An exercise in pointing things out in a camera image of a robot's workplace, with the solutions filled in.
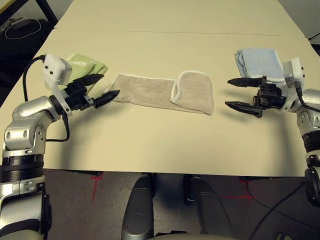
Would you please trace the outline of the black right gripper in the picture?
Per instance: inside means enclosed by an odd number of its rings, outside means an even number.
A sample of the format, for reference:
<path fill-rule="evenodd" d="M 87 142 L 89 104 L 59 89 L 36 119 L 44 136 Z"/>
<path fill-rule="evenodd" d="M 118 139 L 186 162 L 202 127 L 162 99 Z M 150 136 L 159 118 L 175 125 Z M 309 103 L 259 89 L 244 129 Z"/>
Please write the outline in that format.
<path fill-rule="evenodd" d="M 275 83 L 268 83 L 267 77 L 258 78 L 241 77 L 227 81 L 236 87 L 258 87 L 257 95 L 253 97 L 253 105 L 240 101 L 226 101 L 225 104 L 238 112 L 253 115 L 256 118 L 263 116 L 263 110 L 281 109 L 286 101 L 286 97 L 282 96 L 282 90 Z"/>

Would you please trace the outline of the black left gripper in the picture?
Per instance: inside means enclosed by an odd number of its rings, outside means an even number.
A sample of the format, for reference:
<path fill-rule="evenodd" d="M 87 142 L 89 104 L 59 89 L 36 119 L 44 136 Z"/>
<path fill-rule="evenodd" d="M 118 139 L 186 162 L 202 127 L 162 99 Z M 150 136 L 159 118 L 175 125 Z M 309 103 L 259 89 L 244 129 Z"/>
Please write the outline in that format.
<path fill-rule="evenodd" d="M 83 111 L 91 106 L 94 108 L 100 108 L 116 98 L 120 93 L 120 90 L 108 91 L 95 100 L 88 96 L 87 87 L 96 84 L 103 77 L 103 74 L 88 74 L 74 79 L 73 82 L 69 83 L 64 89 L 66 94 L 66 98 L 64 100 L 67 104 L 66 111 Z"/>

